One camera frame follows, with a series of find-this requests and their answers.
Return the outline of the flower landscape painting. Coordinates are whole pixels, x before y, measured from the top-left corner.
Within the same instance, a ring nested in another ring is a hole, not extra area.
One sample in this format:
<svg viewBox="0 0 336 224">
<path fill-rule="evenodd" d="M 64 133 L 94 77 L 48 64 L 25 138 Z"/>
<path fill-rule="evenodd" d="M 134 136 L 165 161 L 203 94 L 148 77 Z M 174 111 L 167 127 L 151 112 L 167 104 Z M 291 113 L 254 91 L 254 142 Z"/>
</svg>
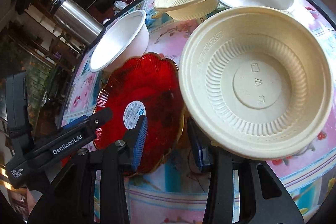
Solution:
<svg viewBox="0 0 336 224">
<path fill-rule="evenodd" d="M 27 73 L 28 110 L 34 118 L 42 104 L 42 97 L 52 69 L 27 52 L 7 35 L 1 37 L 1 118 L 6 119 L 6 78 L 19 72 Z"/>
</svg>

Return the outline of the white plastic bag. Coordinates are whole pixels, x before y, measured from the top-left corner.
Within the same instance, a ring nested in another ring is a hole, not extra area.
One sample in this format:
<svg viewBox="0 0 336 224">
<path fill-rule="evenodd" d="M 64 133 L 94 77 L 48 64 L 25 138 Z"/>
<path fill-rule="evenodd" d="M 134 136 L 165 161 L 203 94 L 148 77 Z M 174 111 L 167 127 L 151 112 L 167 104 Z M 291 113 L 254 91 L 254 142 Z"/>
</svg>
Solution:
<svg viewBox="0 0 336 224">
<path fill-rule="evenodd" d="M 126 8 L 128 6 L 128 4 L 123 2 L 123 1 L 114 1 L 113 4 L 119 10 L 123 10 L 124 8 Z"/>
</svg>

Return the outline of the red glass plate with sticker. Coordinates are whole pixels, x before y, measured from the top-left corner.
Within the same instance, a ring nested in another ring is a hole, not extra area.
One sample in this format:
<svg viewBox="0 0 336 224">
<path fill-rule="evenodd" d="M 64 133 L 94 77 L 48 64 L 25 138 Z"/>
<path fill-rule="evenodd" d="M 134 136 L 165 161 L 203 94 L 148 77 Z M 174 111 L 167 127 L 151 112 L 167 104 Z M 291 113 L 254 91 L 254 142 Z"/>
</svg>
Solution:
<svg viewBox="0 0 336 224">
<path fill-rule="evenodd" d="M 97 97 L 96 111 L 108 107 L 113 118 L 96 131 L 97 149 L 122 139 L 138 117 L 148 120 L 146 141 L 138 174 L 154 172 L 178 143 L 184 126 L 185 104 L 178 67 L 156 53 L 133 57 L 116 69 Z"/>
</svg>

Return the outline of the colourful fruit pattern tablecloth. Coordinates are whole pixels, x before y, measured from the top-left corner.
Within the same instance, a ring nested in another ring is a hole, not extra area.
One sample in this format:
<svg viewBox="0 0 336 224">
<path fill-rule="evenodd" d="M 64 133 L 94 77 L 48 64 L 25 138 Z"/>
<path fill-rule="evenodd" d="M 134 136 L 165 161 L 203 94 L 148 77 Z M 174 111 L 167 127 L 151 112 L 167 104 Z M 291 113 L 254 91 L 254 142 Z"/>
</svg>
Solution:
<svg viewBox="0 0 336 224">
<path fill-rule="evenodd" d="M 187 39 L 201 23 L 178 22 L 156 12 L 154 0 L 139 0 L 131 11 L 146 11 L 149 30 L 147 52 L 179 62 Z M 310 30 L 321 44 L 331 67 L 335 67 L 335 15 L 320 0 L 296 0 L 300 22 L 309 20 Z M 72 79 L 61 124 L 91 115 L 108 73 L 89 70 L 93 50 L 84 53 Z M 335 111 L 318 137 L 299 153 L 269 162 L 295 201 L 306 223 L 316 223 L 317 213 L 335 186 Z M 210 175 L 195 165 L 189 138 L 184 132 L 175 149 L 152 173 L 125 180 L 132 223 L 201 223 L 205 213 Z"/>
</svg>

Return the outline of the small cream ribbed bowl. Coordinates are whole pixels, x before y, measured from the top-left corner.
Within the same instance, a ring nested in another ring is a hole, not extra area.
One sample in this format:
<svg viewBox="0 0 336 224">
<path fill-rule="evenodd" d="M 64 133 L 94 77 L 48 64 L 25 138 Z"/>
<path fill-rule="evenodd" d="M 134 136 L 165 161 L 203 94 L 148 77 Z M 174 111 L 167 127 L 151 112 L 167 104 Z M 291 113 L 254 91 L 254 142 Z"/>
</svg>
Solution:
<svg viewBox="0 0 336 224">
<path fill-rule="evenodd" d="M 174 20 L 186 21 L 210 14 L 218 4 L 218 0 L 155 0 L 153 6 Z"/>
</svg>

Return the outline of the stainless steel thermos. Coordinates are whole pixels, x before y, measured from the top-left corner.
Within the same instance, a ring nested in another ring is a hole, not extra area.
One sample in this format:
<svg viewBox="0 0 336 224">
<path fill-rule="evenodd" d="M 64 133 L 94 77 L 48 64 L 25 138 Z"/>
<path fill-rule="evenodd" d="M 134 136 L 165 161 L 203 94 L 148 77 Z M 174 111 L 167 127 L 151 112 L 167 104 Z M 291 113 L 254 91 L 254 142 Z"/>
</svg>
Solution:
<svg viewBox="0 0 336 224">
<path fill-rule="evenodd" d="M 106 28 L 72 0 L 53 0 L 50 14 L 70 36 L 85 46 L 99 41 Z"/>
</svg>

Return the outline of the large cream ribbed bowl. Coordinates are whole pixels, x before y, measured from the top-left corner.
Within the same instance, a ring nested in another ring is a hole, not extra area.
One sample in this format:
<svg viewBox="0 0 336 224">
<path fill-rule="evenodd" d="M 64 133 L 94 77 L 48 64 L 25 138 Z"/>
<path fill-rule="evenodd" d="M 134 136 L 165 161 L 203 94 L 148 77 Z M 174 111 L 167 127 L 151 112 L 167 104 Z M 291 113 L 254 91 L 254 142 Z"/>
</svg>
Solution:
<svg viewBox="0 0 336 224">
<path fill-rule="evenodd" d="M 260 6 L 228 9 L 200 24 L 183 48 L 179 86 L 211 140 L 256 160 L 310 144 L 328 119 L 334 91 L 313 34 L 290 15 Z"/>
</svg>

